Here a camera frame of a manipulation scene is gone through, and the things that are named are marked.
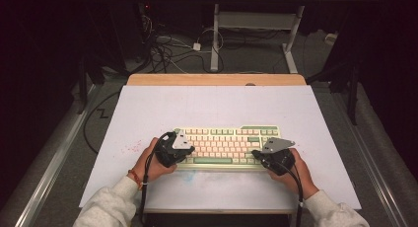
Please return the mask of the wooden table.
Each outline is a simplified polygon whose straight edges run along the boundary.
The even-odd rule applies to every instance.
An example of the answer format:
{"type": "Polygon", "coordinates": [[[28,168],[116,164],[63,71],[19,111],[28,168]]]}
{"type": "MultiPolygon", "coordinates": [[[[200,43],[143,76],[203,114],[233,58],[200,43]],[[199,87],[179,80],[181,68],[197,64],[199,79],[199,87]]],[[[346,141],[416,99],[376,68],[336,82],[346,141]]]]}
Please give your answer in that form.
{"type": "MultiPolygon", "coordinates": [[[[313,89],[298,75],[133,75],[113,126],[117,146],[145,148],[175,127],[277,125],[295,139],[301,122],[318,120],[313,89]]],[[[297,199],[264,171],[182,170],[148,187],[148,213],[292,213],[297,199]]]]}

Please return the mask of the aluminium rail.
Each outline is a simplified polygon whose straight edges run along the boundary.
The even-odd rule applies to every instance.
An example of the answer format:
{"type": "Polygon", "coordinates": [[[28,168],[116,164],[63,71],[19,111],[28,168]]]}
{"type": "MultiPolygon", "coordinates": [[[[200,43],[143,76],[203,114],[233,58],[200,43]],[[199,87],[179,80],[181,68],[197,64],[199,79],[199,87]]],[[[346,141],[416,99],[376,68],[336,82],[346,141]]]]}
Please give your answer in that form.
{"type": "Polygon", "coordinates": [[[101,85],[90,86],[87,90],[87,103],[82,106],[81,101],[77,101],[70,108],[21,179],[13,194],[13,197],[23,195],[21,200],[12,201],[12,204],[18,204],[19,210],[13,227],[34,225],[101,88],[101,85]]]}
{"type": "Polygon", "coordinates": [[[401,212],[394,195],[389,188],[387,182],[384,180],[382,173],[379,171],[378,166],[372,157],[368,146],[359,132],[359,129],[354,125],[350,117],[346,114],[346,106],[343,98],[338,94],[332,95],[335,104],[337,105],[345,123],[350,129],[350,133],[354,136],[354,140],[358,147],[358,153],[365,166],[366,172],[373,184],[373,187],[379,197],[381,204],[388,216],[388,219],[392,227],[408,227],[407,221],[401,212]]]}

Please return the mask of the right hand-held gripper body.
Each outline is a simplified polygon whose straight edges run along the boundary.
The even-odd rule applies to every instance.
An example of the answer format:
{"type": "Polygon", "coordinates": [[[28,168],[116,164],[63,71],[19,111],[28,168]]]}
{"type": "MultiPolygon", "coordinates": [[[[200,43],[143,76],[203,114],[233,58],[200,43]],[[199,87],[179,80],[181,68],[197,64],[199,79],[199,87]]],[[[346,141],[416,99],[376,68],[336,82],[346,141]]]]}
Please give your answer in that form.
{"type": "Polygon", "coordinates": [[[295,158],[289,148],[293,141],[277,137],[269,138],[261,150],[261,164],[278,176],[286,174],[295,164],[295,158]]]}

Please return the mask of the person's left hand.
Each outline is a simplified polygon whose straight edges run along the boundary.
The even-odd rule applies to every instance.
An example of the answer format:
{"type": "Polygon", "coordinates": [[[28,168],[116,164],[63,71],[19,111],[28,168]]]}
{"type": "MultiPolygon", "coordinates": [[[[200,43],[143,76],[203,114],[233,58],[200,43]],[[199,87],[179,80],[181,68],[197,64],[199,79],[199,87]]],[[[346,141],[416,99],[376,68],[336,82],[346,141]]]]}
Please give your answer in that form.
{"type": "Polygon", "coordinates": [[[151,159],[149,169],[146,170],[147,158],[151,155],[157,141],[157,137],[154,137],[152,139],[150,145],[142,152],[136,164],[131,169],[131,173],[128,174],[128,177],[137,184],[143,181],[145,174],[148,174],[148,181],[152,182],[162,175],[173,173],[174,170],[177,168],[177,165],[172,165],[171,167],[167,168],[164,165],[160,164],[157,158],[153,157],[151,159]]]}

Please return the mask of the white metal desk frame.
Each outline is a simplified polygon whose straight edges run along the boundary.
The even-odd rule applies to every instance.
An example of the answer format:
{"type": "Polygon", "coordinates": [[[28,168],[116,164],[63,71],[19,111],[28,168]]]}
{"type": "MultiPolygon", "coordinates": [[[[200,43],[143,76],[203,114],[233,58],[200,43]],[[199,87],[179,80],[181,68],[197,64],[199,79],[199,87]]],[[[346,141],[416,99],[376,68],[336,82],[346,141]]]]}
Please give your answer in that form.
{"type": "Polygon", "coordinates": [[[303,18],[305,3],[297,5],[294,13],[260,13],[245,10],[221,10],[221,4],[214,4],[213,16],[213,40],[211,46],[210,71],[219,72],[221,66],[221,43],[224,41],[220,33],[223,29],[250,29],[250,30],[284,30],[289,31],[289,39],[281,44],[281,50],[290,73],[298,72],[293,55],[292,47],[303,18]]]}

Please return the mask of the black stand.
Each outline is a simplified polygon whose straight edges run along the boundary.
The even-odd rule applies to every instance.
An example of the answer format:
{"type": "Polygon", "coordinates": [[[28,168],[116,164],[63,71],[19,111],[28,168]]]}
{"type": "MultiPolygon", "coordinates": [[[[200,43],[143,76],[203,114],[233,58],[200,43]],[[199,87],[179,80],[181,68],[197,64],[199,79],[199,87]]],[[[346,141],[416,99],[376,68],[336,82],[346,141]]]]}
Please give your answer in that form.
{"type": "Polygon", "coordinates": [[[325,67],[321,72],[314,74],[306,79],[308,85],[316,81],[328,81],[331,93],[341,93],[346,91],[347,115],[353,125],[357,124],[356,105],[359,81],[359,61],[355,57],[348,57],[333,66],[325,67]]]}
{"type": "Polygon", "coordinates": [[[94,85],[102,85],[105,82],[105,76],[100,65],[87,55],[83,55],[79,61],[79,108],[78,114],[81,114],[88,102],[88,79],[94,85]]]}

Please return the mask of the white board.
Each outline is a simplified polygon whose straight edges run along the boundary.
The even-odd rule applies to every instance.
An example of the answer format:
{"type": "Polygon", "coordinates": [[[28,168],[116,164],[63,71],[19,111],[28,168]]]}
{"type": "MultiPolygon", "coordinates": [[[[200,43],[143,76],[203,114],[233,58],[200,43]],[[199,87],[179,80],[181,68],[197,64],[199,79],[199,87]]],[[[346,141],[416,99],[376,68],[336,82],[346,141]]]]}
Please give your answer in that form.
{"type": "MultiPolygon", "coordinates": [[[[314,183],[336,202],[361,204],[309,86],[126,86],[82,198],[116,184],[154,137],[176,127],[276,125],[314,183]]],[[[176,170],[149,184],[149,212],[291,213],[297,197],[266,171],[176,170]]]]}

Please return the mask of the person's right hand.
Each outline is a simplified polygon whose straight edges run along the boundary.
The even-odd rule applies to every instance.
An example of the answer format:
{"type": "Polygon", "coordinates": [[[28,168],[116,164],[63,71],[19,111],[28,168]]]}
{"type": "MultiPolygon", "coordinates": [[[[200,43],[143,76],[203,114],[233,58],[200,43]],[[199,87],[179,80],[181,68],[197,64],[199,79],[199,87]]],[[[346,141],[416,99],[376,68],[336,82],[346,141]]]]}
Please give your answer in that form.
{"type": "Polygon", "coordinates": [[[272,180],[284,184],[286,188],[295,194],[299,193],[299,185],[301,185],[303,199],[307,200],[316,194],[319,188],[314,184],[307,163],[301,158],[299,152],[295,148],[290,148],[290,151],[295,158],[295,164],[291,169],[291,173],[277,176],[272,171],[269,171],[268,175],[272,180]]]}

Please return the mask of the cream pink green keyboard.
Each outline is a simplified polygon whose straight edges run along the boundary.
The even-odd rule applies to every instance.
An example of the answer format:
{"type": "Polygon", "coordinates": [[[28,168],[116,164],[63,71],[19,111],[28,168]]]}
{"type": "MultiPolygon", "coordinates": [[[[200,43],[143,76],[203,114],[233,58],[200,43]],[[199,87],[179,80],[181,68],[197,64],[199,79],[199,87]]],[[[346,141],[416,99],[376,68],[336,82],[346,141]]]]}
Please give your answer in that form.
{"type": "Polygon", "coordinates": [[[182,170],[258,171],[262,165],[251,154],[271,137],[280,138],[276,125],[241,127],[177,127],[195,150],[177,167],[182,170]]]}

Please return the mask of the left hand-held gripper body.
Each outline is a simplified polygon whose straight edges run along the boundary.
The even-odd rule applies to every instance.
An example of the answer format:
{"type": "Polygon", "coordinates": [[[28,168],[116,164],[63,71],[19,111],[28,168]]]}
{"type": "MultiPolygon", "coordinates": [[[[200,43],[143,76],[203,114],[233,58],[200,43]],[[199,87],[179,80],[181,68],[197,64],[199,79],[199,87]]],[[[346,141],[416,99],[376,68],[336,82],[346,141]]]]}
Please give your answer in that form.
{"type": "Polygon", "coordinates": [[[166,132],[155,146],[155,155],[162,165],[169,168],[182,162],[191,146],[183,130],[166,132]]]}

